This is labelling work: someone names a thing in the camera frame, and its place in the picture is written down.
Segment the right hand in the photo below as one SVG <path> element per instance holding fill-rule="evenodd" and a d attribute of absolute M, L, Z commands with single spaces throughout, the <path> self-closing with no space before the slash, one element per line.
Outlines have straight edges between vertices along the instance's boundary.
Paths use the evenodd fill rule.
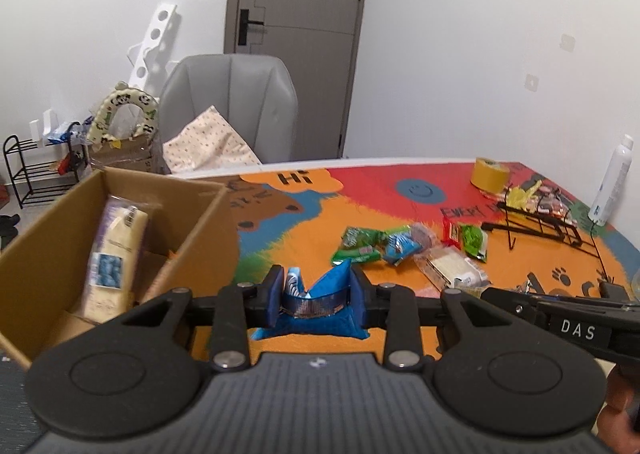
<path fill-rule="evenodd" d="M 620 374 L 618 366 L 614 367 L 608 374 L 608 390 L 597 427 L 599 439 L 615 453 L 639 452 L 639 434 L 634 430 L 634 420 L 628 413 L 636 396 L 637 391 L 631 382 Z"/>

